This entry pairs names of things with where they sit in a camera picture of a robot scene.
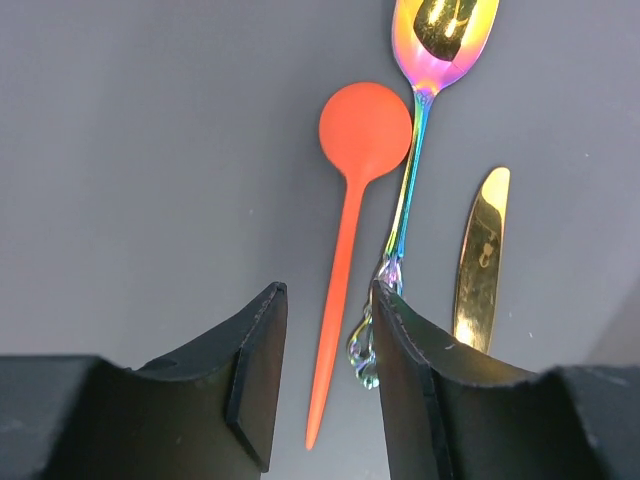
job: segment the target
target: gray surface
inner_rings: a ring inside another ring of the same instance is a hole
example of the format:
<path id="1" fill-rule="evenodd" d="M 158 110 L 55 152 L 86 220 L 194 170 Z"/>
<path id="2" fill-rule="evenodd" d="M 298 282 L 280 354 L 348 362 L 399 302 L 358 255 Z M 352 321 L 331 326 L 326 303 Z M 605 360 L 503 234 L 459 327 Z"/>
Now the gray surface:
<path id="1" fill-rule="evenodd" d="M 303 443 L 344 192 L 318 115 L 359 80 L 409 101 L 392 6 L 0 3 L 0 351 L 139 366 L 282 280 L 290 319 L 266 478 L 388 479 L 378 395 L 342 353 L 317 446 Z M 479 63 L 433 107 L 407 298 L 450 328 L 470 202 L 508 165 L 502 360 L 640 360 L 639 24 L 634 0 L 505 0 Z M 345 337 L 399 177 L 367 191 Z"/>

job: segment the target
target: utensil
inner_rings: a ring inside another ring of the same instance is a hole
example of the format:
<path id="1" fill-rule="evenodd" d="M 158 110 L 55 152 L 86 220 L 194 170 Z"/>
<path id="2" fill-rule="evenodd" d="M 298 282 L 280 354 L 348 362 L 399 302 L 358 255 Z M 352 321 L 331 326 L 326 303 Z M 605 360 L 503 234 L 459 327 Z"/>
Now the utensil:
<path id="1" fill-rule="evenodd" d="M 469 213 L 460 253 L 453 335 L 482 353 L 489 351 L 498 300 L 510 178 L 506 167 L 487 175 Z"/>
<path id="2" fill-rule="evenodd" d="M 313 448 L 329 393 L 347 296 L 351 256 L 364 191 L 404 159 L 411 143 L 411 115 L 393 91 L 362 82 L 342 88 L 327 102 L 320 144 L 347 182 L 331 281 L 322 320 L 309 408 L 306 446 Z"/>
<path id="3" fill-rule="evenodd" d="M 413 137 L 389 238 L 374 279 L 402 295 L 402 259 L 411 198 L 429 110 L 436 95 L 476 62 L 491 31 L 498 0 L 396 0 L 392 43 L 414 94 Z M 371 288 L 364 317 L 347 343 L 349 361 L 366 388 L 378 386 L 371 328 Z"/>

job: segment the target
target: orange spoon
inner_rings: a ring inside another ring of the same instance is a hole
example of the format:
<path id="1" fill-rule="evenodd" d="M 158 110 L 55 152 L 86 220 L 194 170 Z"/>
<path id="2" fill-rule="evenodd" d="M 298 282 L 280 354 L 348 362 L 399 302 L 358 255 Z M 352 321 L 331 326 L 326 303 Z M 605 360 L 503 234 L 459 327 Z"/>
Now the orange spoon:
<path id="1" fill-rule="evenodd" d="M 353 244 L 367 185 L 396 168 L 411 144 L 411 116 L 393 91 L 354 83 L 327 102 L 320 116 L 320 144 L 347 181 L 327 303 L 318 345 L 306 446 L 313 448 L 329 393 L 347 297 Z"/>

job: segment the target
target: rainbow spoon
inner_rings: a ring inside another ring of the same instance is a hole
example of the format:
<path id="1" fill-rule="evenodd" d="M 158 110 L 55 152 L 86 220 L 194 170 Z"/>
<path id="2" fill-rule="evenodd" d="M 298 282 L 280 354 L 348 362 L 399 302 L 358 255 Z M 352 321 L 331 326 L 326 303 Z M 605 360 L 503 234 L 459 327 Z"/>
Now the rainbow spoon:
<path id="1" fill-rule="evenodd" d="M 414 95 L 413 136 L 396 213 L 374 279 L 402 295 L 409 209 L 429 110 L 440 91 L 462 78 L 487 41 L 499 0 L 396 0 L 393 52 Z M 349 361 L 365 388 L 378 386 L 371 325 L 371 289 L 364 317 L 347 343 Z"/>

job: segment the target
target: knife blade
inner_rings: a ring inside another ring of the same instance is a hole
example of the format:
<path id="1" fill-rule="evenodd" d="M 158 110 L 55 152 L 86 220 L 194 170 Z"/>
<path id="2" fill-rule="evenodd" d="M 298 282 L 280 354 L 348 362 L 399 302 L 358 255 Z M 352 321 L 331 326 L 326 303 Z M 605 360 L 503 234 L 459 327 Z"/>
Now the knife blade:
<path id="1" fill-rule="evenodd" d="M 489 351 L 511 172 L 494 168 L 473 202 L 462 242 L 453 317 L 453 334 L 462 343 Z"/>

